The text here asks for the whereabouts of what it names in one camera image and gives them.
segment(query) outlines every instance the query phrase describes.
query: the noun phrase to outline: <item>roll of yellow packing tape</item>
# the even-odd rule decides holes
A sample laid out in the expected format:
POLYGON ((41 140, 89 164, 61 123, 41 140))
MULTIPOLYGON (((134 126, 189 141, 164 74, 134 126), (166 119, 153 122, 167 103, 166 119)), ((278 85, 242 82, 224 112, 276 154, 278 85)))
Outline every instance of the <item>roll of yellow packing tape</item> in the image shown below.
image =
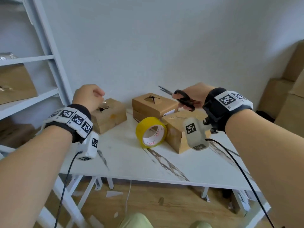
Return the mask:
POLYGON ((142 147, 152 148, 165 140, 167 128, 159 119, 148 117, 138 123, 135 134, 142 147))

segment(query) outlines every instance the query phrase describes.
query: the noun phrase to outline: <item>human arm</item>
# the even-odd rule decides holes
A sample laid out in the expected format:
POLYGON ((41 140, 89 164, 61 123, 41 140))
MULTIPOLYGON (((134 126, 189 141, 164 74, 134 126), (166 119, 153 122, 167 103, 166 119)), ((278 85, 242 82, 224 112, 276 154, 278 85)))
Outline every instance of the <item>human arm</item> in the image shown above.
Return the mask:
MULTIPOLYGON (((213 88, 199 83, 184 92, 203 103, 213 88)), ((232 115, 225 130, 276 218, 286 227, 301 227, 304 223, 304 184, 300 179, 304 172, 304 138, 249 109, 232 115)))
MULTIPOLYGON (((103 95, 98 86, 85 85, 75 92, 73 103, 93 111, 103 95)), ((69 131, 49 126, 0 161, 0 227, 33 227, 71 142, 69 131)))

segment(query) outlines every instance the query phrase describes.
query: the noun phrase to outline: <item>hand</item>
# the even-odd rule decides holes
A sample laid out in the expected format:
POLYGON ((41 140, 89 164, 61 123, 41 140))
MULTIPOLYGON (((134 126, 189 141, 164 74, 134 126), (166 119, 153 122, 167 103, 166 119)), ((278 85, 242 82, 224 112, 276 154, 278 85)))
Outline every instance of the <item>hand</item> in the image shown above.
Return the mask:
MULTIPOLYGON (((188 88, 185 88, 183 91, 188 94, 188 96, 193 99, 193 105, 195 108, 202 108, 204 103, 205 103, 205 99, 207 97, 207 95, 209 94, 209 92, 211 90, 213 90, 215 87, 213 86, 209 86, 206 85, 202 82, 199 82, 193 86, 190 86, 188 88)), ((172 94, 172 97, 174 99, 180 99, 183 98, 183 96, 181 94, 172 94)), ((187 107, 185 105, 183 105, 182 103, 178 104, 179 108, 184 108, 186 110, 191 110, 190 107, 187 107)))
POLYGON ((104 91, 95 84, 83 85, 75 91, 72 103, 85 106, 91 113, 98 109, 104 95, 104 91))

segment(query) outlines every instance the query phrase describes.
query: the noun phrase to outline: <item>black and white square marker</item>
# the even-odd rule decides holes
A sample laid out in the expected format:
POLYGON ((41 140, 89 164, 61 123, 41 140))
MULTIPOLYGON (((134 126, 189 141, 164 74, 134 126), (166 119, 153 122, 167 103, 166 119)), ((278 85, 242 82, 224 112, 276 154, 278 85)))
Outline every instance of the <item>black and white square marker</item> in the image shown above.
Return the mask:
POLYGON ((58 114, 60 111, 61 111, 61 110, 59 110, 59 111, 56 111, 56 112, 52 113, 52 114, 51 114, 51 116, 49 116, 49 118, 51 118, 51 117, 53 117, 53 116, 57 115, 57 114, 58 114))
POLYGON ((97 148, 97 144, 98 144, 98 141, 95 138, 93 138, 93 140, 92 140, 92 146, 94 146, 95 148, 97 148))
POLYGON ((69 118, 74 112, 69 110, 63 110, 59 116, 64 118, 69 118))
POLYGON ((243 100, 247 100, 246 98, 244 98, 242 95, 240 94, 234 94, 232 93, 234 96, 236 96, 238 99, 243 99, 243 100))
POLYGON ((230 103, 236 101, 235 98, 233 98, 231 95, 226 95, 219 99, 224 105, 229 105, 230 103))
POLYGON ((78 125, 81 125, 82 122, 84 121, 84 118, 82 118, 78 114, 75 114, 74 117, 72 118, 72 121, 75 122, 78 125))
POLYGON ((87 123, 87 122, 84 122, 82 127, 81 127, 86 133, 89 133, 90 129, 91 129, 91 126, 87 123))
POLYGON ((195 149, 195 150, 201 150, 204 148, 206 148, 206 146, 204 144, 199 144, 199 145, 193 147, 193 149, 195 149))
POLYGON ((190 133, 196 131, 194 123, 191 123, 190 125, 187 125, 186 126, 186 131, 187 131, 187 134, 190 134, 190 133))
POLYGON ((91 158, 90 157, 81 157, 80 160, 87 161, 87 160, 91 160, 91 158))

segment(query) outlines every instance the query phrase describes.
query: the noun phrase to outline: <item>person's leg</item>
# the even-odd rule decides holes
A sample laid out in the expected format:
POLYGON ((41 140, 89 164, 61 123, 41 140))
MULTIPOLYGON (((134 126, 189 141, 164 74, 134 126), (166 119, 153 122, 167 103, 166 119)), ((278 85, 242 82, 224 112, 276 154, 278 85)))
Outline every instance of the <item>person's leg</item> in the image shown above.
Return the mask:
POLYGON ((189 228, 212 228, 209 223, 203 221, 196 221, 189 226, 189 228))
POLYGON ((118 228, 153 228, 145 215, 135 213, 127 215, 120 223, 118 228))

